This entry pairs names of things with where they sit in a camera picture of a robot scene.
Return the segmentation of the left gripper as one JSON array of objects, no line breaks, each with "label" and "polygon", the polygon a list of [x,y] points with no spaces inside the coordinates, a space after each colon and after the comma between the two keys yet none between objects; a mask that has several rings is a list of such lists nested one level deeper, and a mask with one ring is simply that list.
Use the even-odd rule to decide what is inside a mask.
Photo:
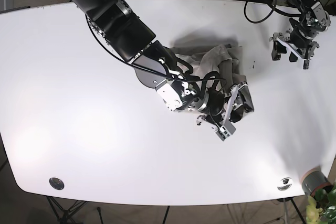
[{"label": "left gripper", "polygon": [[303,70],[308,70],[314,50],[319,48],[318,43],[311,43],[319,32],[325,31],[330,25],[329,14],[318,20],[314,14],[287,14],[292,31],[273,33],[270,41],[273,42],[271,57],[273,61],[281,59],[282,54],[290,52],[289,61],[296,62],[303,59]]}]

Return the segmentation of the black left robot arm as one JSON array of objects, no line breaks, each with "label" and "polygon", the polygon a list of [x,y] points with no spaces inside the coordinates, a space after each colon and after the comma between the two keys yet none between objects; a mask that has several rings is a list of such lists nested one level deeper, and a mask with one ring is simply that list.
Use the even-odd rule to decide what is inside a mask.
[{"label": "black left robot arm", "polygon": [[278,61],[282,55],[289,53],[290,62],[302,59],[303,69],[308,70],[314,51],[319,48],[319,44],[314,39],[331,25],[329,13],[324,9],[320,0],[287,0],[299,11],[296,14],[278,9],[278,0],[260,0],[271,8],[269,14],[260,20],[251,20],[247,16],[247,4],[252,1],[254,0],[246,0],[244,5],[244,16],[252,24],[266,21],[273,13],[289,18],[291,28],[284,32],[273,33],[269,38],[269,41],[273,43],[272,60]]}]

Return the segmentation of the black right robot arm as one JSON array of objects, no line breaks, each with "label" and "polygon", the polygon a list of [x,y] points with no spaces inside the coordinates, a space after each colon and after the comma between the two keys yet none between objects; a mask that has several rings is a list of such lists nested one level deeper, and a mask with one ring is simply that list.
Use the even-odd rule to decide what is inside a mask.
[{"label": "black right robot arm", "polygon": [[125,0],[72,0],[95,36],[113,56],[132,67],[171,111],[191,111],[224,140],[234,123],[254,111],[246,77],[239,72],[240,49],[232,46],[166,48]]}]

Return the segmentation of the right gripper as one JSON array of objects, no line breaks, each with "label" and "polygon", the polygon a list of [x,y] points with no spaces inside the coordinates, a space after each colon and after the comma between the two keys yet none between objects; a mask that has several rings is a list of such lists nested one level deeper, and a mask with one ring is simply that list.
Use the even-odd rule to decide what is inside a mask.
[{"label": "right gripper", "polygon": [[203,78],[189,72],[169,72],[161,77],[163,80],[155,80],[155,90],[167,108],[175,112],[188,110],[202,114],[197,117],[197,125],[209,125],[222,141],[235,133],[236,128],[232,123],[254,112],[247,82],[231,87],[229,100],[224,107],[224,95],[217,88],[224,79],[218,72],[209,72]]}]

